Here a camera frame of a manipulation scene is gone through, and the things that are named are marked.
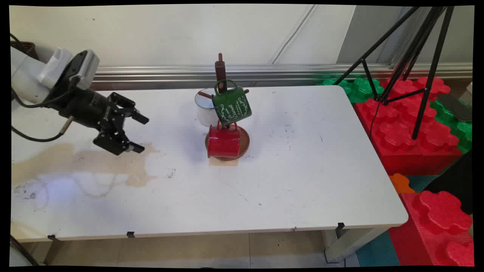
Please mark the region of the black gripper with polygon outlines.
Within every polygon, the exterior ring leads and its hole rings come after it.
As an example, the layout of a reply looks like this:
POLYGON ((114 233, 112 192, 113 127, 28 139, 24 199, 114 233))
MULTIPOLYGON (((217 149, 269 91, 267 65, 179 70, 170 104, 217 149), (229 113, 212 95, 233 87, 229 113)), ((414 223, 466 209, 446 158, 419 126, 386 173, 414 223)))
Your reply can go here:
POLYGON ((92 89, 57 88, 47 97, 47 108, 56 110, 65 118, 73 117, 73 121, 87 128, 98 131, 93 144, 119 156, 122 153, 143 153, 144 146, 130 141, 123 129, 126 118, 130 117, 145 125, 150 119, 141 114, 135 107, 135 102, 119 93, 112 92, 104 96, 92 89))

